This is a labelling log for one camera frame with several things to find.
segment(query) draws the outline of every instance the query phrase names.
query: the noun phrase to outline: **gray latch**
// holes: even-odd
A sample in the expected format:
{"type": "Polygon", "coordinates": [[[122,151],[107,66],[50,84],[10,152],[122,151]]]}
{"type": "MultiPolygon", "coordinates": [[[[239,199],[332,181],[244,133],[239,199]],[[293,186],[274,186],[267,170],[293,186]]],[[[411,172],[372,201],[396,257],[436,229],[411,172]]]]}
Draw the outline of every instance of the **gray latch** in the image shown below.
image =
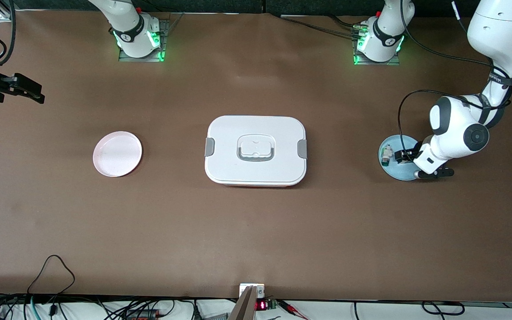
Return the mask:
{"type": "Polygon", "coordinates": [[[300,158],[307,159],[307,140],[302,139],[297,142],[297,155],[300,158]]]}
{"type": "Polygon", "coordinates": [[[205,141],[205,156],[212,156],[215,153],[215,139],[207,138],[205,141]]]}

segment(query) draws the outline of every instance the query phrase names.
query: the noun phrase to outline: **black strap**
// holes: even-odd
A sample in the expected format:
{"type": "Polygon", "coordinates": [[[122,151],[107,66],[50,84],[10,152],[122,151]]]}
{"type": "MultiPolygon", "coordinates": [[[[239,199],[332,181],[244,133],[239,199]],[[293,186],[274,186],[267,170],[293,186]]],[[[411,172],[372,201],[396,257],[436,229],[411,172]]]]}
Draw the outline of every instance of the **black strap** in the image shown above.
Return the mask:
{"type": "Polygon", "coordinates": [[[400,38],[402,38],[402,34],[391,36],[382,32],[378,27],[378,19],[375,20],[374,24],[372,24],[372,29],[374,30],[374,35],[380,39],[382,45],[385,47],[392,47],[396,42],[398,42],[398,40],[400,40],[400,38]]]}
{"type": "Polygon", "coordinates": [[[134,42],[134,39],[138,34],[140,34],[144,30],[144,17],[141,15],[138,15],[140,17],[140,20],[138,24],[136,24],[135,27],[133,27],[131,30],[128,31],[118,31],[114,28],[114,32],[116,33],[116,36],[123,42],[134,42]]]}
{"type": "Polygon", "coordinates": [[[483,107],[483,109],[481,109],[481,115],[479,116],[478,122],[480,124],[485,124],[487,118],[489,117],[489,113],[491,112],[491,103],[484,95],[475,96],[478,97],[479,101],[481,102],[481,106],[483,107]]]}
{"type": "Polygon", "coordinates": [[[499,83],[501,85],[512,86],[512,78],[506,78],[500,75],[497,75],[494,70],[489,73],[489,79],[493,82],[499,83]]]}

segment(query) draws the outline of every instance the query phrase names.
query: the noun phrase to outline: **white plate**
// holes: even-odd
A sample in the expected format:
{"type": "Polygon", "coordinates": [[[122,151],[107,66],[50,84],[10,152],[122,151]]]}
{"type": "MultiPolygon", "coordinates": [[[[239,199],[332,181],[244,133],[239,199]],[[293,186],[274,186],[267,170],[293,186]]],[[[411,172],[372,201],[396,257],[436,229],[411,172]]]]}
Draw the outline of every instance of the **white plate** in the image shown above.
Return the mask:
{"type": "Polygon", "coordinates": [[[94,148],[94,167],[104,176],[125,176],[138,166],[142,144],[138,137],[125,131],[104,136],[94,148]]]}

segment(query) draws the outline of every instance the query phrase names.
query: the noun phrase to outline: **metal mounting plate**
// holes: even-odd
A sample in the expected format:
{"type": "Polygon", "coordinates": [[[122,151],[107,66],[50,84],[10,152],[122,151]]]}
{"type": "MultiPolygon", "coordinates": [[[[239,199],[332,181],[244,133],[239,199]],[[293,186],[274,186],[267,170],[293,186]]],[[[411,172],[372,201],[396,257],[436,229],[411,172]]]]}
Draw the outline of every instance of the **metal mounting plate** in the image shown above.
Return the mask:
{"type": "Polygon", "coordinates": [[[353,40],[353,61],[355,64],[380,64],[380,65],[400,65],[398,61],[398,52],[386,62],[376,62],[367,58],[364,53],[357,50],[357,40],[353,40]]]}

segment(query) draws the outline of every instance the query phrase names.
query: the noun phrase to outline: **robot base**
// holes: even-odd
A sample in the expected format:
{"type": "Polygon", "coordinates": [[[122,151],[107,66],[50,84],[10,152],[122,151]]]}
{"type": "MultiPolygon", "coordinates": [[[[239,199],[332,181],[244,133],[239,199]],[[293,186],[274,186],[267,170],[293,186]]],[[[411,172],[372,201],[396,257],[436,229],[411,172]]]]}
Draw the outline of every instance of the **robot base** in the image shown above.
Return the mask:
{"type": "Polygon", "coordinates": [[[386,62],[376,62],[372,61],[369,58],[367,58],[364,53],[357,50],[357,45],[359,40],[353,40],[353,63],[354,64],[381,64],[381,65],[400,65],[400,62],[398,61],[398,52],[394,53],[394,56],[386,62]]]}
{"type": "Polygon", "coordinates": [[[159,20],[159,32],[152,35],[154,41],[159,41],[160,45],[151,51],[145,57],[130,57],[120,49],[118,61],[122,62],[163,62],[165,61],[165,48],[167,47],[167,33],[169,32],[169,20],[159,20]]]}

